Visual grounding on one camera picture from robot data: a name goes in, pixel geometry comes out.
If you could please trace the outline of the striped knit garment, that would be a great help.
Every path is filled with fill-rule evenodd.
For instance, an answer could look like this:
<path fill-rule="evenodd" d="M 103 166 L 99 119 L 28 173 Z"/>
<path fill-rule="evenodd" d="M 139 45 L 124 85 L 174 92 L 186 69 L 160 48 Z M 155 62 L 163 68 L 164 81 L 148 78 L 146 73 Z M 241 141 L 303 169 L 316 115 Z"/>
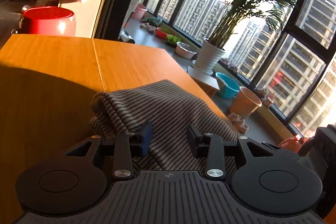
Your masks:
<path fill-rule="evenodd" d="M 202 134 L 213 133 L 225 141 L 237 141 L 239 133 L 197 96 L 169 80 L 112 93 L 97 93 L 91 103 L 93 132 L 105 140 L 138 132 L 150 122 L 153 138 L 145 156 L 132 160 L 134 170 L 199 170 L 206 159 L 193 157 L 187 143 L 189 124 Z"/>

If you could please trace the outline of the beige plastic bucket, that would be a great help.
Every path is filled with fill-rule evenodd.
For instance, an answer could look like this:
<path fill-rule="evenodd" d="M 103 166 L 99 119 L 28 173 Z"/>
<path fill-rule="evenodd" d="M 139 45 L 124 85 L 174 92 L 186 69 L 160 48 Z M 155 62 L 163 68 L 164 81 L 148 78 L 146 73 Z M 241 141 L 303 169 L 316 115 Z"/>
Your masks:
<path fill-rule="evenodd" d="M 261 106 L 262 102 L 260 98 L 248 88 L 241 86 L 228 109 L 230 113 L 235 113 L 242 118 L 247 118 Z"/>

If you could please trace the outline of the blue plastic basin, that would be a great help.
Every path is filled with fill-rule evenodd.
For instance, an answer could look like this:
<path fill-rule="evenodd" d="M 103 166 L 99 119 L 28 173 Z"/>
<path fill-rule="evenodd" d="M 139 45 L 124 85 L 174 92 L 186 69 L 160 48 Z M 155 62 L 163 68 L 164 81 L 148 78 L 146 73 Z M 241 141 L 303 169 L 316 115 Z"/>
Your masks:
<path fill-rule="evenodd" d="M 222 98 L 232 99 L 238 94 L 240 86 L 235 80 L 221 72 L 215 73 L 215 76 L 219 85 L 218 94 Z"/>

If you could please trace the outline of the small wooden stool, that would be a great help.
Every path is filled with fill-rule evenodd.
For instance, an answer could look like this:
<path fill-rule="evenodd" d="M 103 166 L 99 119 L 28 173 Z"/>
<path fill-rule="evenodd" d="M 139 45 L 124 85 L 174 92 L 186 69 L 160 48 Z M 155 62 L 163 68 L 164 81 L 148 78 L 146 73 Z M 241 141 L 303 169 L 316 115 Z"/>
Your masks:
<path fill-rule="evenodd" d="M 210 98 L 219 91 L 219 85 L 215 78 L 191 66 L 188 66 L 187 73 Z"/>

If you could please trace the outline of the white plastic basin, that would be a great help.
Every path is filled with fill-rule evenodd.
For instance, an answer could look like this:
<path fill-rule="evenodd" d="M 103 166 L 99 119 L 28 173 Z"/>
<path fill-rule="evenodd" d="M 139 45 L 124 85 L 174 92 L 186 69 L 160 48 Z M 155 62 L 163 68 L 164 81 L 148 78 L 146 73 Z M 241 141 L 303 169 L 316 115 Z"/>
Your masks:
<path fill-rule="evenodd" d="M 194 51 L 192 48 L 190 48 L 189 45 L 183 42 L 177 42 L 175 52 L 180 57 L 188 60 L 192 59 L 197 54 L 196 51 Z"/>

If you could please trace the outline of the green leafy plant tray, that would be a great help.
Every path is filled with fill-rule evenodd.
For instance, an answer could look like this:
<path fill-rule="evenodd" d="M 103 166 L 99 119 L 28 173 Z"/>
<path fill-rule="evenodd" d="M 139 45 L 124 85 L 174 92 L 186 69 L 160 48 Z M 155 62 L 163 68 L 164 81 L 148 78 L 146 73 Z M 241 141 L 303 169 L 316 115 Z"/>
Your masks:
<path fill-rule="evenodd" d="M 176 48 L 177 42 L 183 42 L 183 40 L 175 35 L 167 35 L 165 44 L 167 44 L 169 47 Z"/>

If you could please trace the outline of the red small basin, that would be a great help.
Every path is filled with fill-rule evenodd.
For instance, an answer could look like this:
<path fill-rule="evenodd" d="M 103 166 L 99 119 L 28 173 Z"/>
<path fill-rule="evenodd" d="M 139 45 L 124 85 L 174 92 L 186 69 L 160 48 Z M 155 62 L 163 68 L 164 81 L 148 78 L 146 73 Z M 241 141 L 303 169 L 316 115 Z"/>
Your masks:
<path fill-rule="evenodd" d="M 162 29 L 160 27 L 156 28 L 156 30 L 155 30 L 155 36 L 156 37 L 158 37 L 160 39 L 163 39 L 163 40 L 166 40 L 167 35 L 168 35 L 168 33 L 164 29 Z"/>

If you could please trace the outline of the pink plastic basin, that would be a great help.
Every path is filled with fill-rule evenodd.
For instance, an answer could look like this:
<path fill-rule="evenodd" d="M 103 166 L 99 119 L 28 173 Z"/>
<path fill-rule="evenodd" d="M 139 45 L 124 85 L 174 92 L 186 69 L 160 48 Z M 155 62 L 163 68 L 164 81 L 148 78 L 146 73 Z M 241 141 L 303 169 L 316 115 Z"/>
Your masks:
<path fill-rule="evenodd" d="M 147 12 L 147 8 L 143 4 L 139 3 L 135 7 L 133 13 L 131 14 L 131 18 L 141 20 L 144 16 L 145 12 Z"/>

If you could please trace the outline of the red round bucket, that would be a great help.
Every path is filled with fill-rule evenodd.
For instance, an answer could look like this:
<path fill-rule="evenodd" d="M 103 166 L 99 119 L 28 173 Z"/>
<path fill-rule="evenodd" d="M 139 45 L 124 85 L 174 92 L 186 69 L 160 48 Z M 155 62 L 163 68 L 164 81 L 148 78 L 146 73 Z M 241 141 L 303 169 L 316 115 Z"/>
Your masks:
<path fill-rule="evenodd" d="M 75 13 L 56 6 L 39 6 L 25 9 L 21 13 L 18 28 L 11 34 L 35 34 L 70 36 L 76 33 Z"/>

